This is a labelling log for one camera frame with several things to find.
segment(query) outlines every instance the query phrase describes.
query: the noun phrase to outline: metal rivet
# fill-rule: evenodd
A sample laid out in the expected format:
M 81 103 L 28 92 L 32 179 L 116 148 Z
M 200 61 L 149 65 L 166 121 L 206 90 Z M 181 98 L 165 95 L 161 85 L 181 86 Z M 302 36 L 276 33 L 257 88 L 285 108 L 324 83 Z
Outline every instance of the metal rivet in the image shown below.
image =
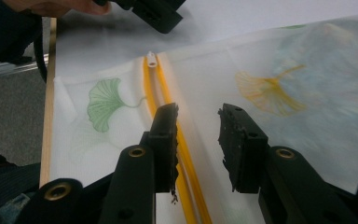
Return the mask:
M 142 157 L 146 151 L 141 147 L 136 147 L 130 150 L 129 155 L 131 157 Z
M 57 201 L 71 192 L 71 185 L 67 182 L 59 183 L 53 187 L 51 187 L 45 193 L 45 199 L 49 201 Z
M 278 156 L 284 159 L 292 159 L 295 157 L 295 153 L 293 153 L 291 150 L 286 148 L 279 148 L 276 150 L 276 153 Z

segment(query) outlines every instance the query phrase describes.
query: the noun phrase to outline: black sleeve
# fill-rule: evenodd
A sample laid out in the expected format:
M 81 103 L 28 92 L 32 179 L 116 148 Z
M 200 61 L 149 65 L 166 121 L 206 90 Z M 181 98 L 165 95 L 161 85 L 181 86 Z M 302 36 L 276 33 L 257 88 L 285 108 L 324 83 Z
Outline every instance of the black sleeve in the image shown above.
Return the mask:
M 0 0 L 0 62 L 19 58 L 41 32 L 40 17 L 17 13 Z

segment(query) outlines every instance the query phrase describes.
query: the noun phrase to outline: green ginkgo leaf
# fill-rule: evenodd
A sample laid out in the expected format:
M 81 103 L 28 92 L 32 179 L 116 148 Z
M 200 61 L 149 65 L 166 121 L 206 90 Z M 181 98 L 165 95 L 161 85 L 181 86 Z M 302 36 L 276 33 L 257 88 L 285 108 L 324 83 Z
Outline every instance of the green ginkgo leaf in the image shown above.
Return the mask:
M 109 130 L 108 120 L 120 107 L 126 105 L 118 94 L 119 78 L 99 81 L 89 92 L 89 120 L 97 132 Z

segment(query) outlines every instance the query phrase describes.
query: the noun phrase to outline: person's hand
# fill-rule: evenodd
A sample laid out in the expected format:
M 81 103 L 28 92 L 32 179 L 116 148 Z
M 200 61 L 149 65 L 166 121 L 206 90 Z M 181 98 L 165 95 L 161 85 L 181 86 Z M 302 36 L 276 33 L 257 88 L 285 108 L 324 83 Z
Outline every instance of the person's hand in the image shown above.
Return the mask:
M 20 12 L 27 8 L 34 14 L 45 17 L 60 17 L 70 9 L 93 15 L 110 11 L 110 4 L 100 7 L 92 0 L 3 0 L 13 10 Z

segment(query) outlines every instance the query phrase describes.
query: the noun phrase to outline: translucent paper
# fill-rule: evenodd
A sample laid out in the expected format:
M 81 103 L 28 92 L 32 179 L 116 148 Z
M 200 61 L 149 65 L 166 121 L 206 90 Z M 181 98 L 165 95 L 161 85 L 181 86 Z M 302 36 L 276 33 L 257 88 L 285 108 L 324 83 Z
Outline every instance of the translucent paper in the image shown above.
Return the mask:
M 223 103 L 322 178 L 358 186 L 358 17 L 285 27 L 159 54 L 214 223 L 260 223 L 256 196 L 231 192 L 217 139 Z
M 122 149 L 137 145 L 152 117 L 143 91 L 141 61 L 97 74 L 56 77 L 50 179 L 87 186 L 113 173 Z M 186 223 L 170 193 L 156 197 L 158 223 Z

